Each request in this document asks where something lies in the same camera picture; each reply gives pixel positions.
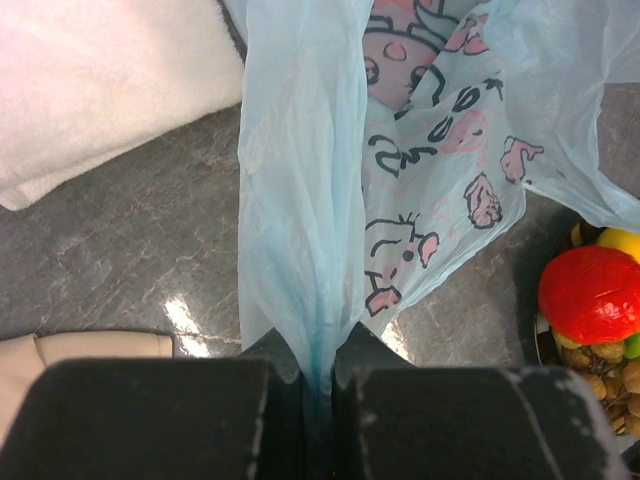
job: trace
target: cartoon pig drawing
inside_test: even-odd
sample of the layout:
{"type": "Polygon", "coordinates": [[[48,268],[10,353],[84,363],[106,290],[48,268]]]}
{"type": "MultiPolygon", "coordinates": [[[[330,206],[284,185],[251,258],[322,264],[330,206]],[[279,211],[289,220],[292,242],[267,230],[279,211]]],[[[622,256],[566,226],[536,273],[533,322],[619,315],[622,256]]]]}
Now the cartoon pig drawing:
{"type": "Polygon", "coordinates": [[[489,50],[487,44],[482,41],[482,29],[488,19],[488,14],[469,15],[464,27],[451,35],[444,47],[445,51],[458,52],[462,50],[465,55],[480,55],[489,50]]]}
{"type": "Polygon", "coordinates": [[[536,147],[515,137],[508,136],[504,142],[504,154],[500,165],[504,176],[510,183],[518,183],[526,173],[524,161],[531,161],[539,153],[544,153],[543,147],[536,147]]]}
{"type": "Polygon", "coordinates": [[[400,215],[397,220],[376,219],[366,227],[366,254],[380,265],[377,271],[365,271],[371,286],[365,305],[372,317],[402,299],[397,287],[400,274],[406,268],[415,268],[416,264],[427,268],[438,250],[440,238],[436,232],[416,231],[418,217],[412,218],[409,214],[406,218],[400,215]]]}
{"type": "Polygon", "coordinates": [[[369,94],[394,110],[408,102],[438,52],[411,29],[368,28],[362,40],[369,94]]]}
{"type": "Polygon", "coordinates": [[[486,145],[489,120],[478,109],[471,109],[456,121],[442,145],[444,153],[469,153],[486,145]]]}
{"type": "Polygon", "coordinates": [[[480,230],[493,228],[502,220],[502,206],[484,173],[478,175],[465,189],[469,220],[480,230]]]}
{"type": "Polygon", "coordinates": [[[415,0],[415,15],[421,25],[438,38],[442,49],[460,20],[479,3],[478,0],[415,0]]]}
{"type": "Polygon", "coordinates": [[[415,0],[375,0],[371,18],[392,22],[395,31],[407,31],[409,25],[418,22],[414,3],[415,0]]]}

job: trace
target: light blue plastic bag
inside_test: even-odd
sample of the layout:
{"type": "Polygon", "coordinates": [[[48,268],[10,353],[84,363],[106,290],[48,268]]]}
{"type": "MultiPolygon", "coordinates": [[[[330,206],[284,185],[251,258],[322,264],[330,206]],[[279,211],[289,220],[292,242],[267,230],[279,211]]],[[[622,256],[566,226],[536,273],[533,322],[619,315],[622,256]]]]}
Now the light blue plastic bag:
{"type": "MultiPolygon", "coordinates": [[[[415,11],[437,17],[446,1],[415,11]]],[[[371,5],[228,2],[248,43],[243,344],[276,327],[318,398],[353,325],[381,333],[524,214],[525,188],[640,233],[640,205],[598,171],[596,143],[605,81],[640,79],[638,2],[477,5],[399,114],[367,102],[371,5]]]]}

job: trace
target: red fruit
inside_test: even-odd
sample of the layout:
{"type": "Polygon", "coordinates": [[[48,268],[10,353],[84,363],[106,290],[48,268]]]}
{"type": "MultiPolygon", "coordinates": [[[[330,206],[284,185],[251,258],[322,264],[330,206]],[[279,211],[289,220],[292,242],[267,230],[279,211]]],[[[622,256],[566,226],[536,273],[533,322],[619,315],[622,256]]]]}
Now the red fruit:
{"type": "Polygon", "coordinates": [[[569,250],[545,268],[538,306],[551,327],[576,343],[624,340],[640,332],[640,264],[612,248],[569,250]]]}

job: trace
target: gray marble countertop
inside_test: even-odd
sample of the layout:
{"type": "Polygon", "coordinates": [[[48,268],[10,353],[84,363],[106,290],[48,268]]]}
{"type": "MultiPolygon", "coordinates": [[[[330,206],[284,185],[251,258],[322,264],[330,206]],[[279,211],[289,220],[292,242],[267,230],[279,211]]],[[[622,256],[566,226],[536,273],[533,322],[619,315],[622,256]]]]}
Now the gray marble countertop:
{"type": "MultiPolygon", "coordinates": [[[[609,87],[599,135],[603,171],[640,196],[639,111],[640,87],[609,87]]],[[[0,212],[0,339],[130,329],[173,334],[180,355],[238,353],[238,128],[238,107],[210,115],[0,212]]],[[[574,219],[529,195],[384,340],[417,365],[535,362],[538,275],[574,219]]]]}

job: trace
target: cartoon print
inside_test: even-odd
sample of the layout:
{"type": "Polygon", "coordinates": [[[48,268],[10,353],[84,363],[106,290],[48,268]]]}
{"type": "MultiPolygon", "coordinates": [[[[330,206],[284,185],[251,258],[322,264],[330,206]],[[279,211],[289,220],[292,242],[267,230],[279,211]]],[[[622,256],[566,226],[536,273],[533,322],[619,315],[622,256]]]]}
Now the cartoon print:
{"type": "Polygon", "coordinates": [[[469,220],[479,230],[493,228],[502,221],[502,206],[484,173],[478,175],[464,191],[469,220]]]}
{"type": "Polygon", "coordinates": [[[371,294],[365,305],[372,317],[397,304],[402,294],[394,284],[398,275],[414,262],[427,268],[438,250],[440,238],[437,233],[420,234],[416,231],[416,220],[420,215],[397,220],[376,219],[366,226],[367,254],[377,262],[387,261],[381,271],[365,271],[371,285],[371,294]]]}
{"type": "Polygon", "coordinates": [[[416,23],[413,4],[415,0],[375,0],[371,9],[371,19],[386,20],[393,24],[393,30],[407,31],[416,23]]]}
{"type": "Polygon", "coordinates": [[[379,273],[366,271],[364,274],[369,277],[373,288],[371,295],[364,302],[370,316],[375,317],[382,310],[396,305],[402,299],[402,294],[393,285],[390,287],[378,286],[377,280],[383,278],[379,273]]]}
{"type": "Polygon", "coordinates": [[[478,109],[472,108],[448,130],[442,145],[444,153],[469,153],[486,148],[489,120],[478,109]]]}
{"type": "Polygon", "coordinates": [[[390,138],[384,135],[374,135],[369,138],[367,142],[370,146],[375,147],[378,143],[384,142],[388,144],[391,151],[379,151],[375,154],[376,163],[385,172],[389,172],[394,177],[398,178],[400,172],[407,168],[407,164],[417,164],[422,159],[422,154],[427,153],[429,155],[435,155],[438,153],[433,147],[414,147],[409,149],[408,152],[402,152],[396,146],[396,144],[390,138]]]}
{"type": "Polygon", "coordinates": [[[458,231],[456,230],[456,215],[452,214],[449,197],[439,199],[431,209],[431,215],[440,221],[443,228],[447,230],[445,238],[452,242],[458,241],[458,231]]]}
{"type": "Polygon", "coordinates": [[[478,0],[416,0],[414,3],[417,21],[444,47],[460,20],[479,3],[478,0]]]}
{"type": "Polygon", "coordinates": [[[504,83],[502,83],[502,80],[500,80],[498,78],[487,78],[482,83],[484,83],[486,85],[485,90],[487,90],[487,91],[491,90],[493,88],[498,90],[498,95],[500,96],[500,101],[501,102],[504,101],[504,97],[502,96],[502,89],[504,88],[504,83]]]}
{"type": "Polygon", "coordinates": [[[388,19],[379,25],[367,28],[362,39],[369,94],[392,109],[400,110],[439,50],[418,36],[413,27],[396,31],[388,19]]]}
{"type": "Polygon", "coordinates": [[[438,87],[433,92],[433,95],[431,95],[431,102],[435,107],[440,103],[440,95],[442,95],[442,92],[444,91],[446,81],[444,79],[444,75],[442,75],[442,72],[440,72],[440,69],[438,67],[431,65],[428,71],[433,74],[433,76],[436,78],[436,81],[438,82],[438,87]]]}
{"type": "Polygon", "coordinates": [[[444,49],[447,52],[458,52],[462,49],[465,55],[479,55],[489,50],[482,41],[482,29],[489,19],[489,14],[469,15],[464,27],[455,32],[444,49]]]}
{"type": "Polygon", "coordinates": [[[400,120],[407,113],[409,113],[409,109],[400,110],[399,112],[396,112],[396,113],[393,114],[393,118],[394,118],[394,120],[400,120]]]}
{"type": "Polygon", "coordinates": [[[458,93],[456,103],[451,109],[452,112],[460,113],[473,107],[480,99],[480,89],[476,87],[465,87],[458,93]]]}
{"type": "Polygon", "coordinates": [[[504,154],[500,165],[504,176],[510,183],[518,183],[525,175],[525,160],[533,160],[539,153],[544,153],[543,147],[536,147],[530,143],[508,136],[504,141],[504,154]]]}
{"type": "Polygon", "coordinates": [[[433,127],[433,130],[429,132],[427,135],[427,140],[431,143],[438,143],[447,138],[447,134],[449,130],[451,130],[451,125],[453,125],[453,117],[444,117],[440,122],[433,127]]]}

